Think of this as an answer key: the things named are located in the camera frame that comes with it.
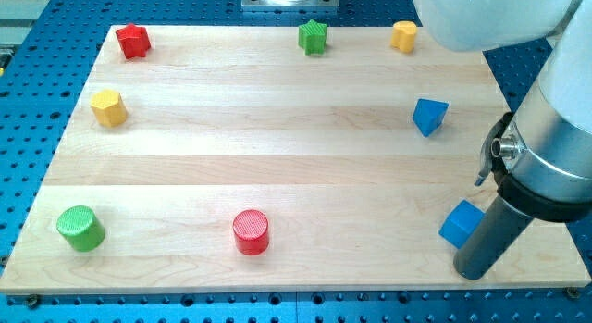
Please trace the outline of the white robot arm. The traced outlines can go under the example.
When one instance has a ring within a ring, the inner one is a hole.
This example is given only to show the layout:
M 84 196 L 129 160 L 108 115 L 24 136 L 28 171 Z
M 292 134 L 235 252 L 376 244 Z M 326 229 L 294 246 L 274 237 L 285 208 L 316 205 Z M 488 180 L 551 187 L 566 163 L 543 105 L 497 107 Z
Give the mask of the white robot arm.
M 591 212 L 591 0 L 413 0 L 446 48 L 481 51 L 560 39 L 519 107 L 482 145 L 475 183 L 492 175 L 515 210 L 552 222 Z

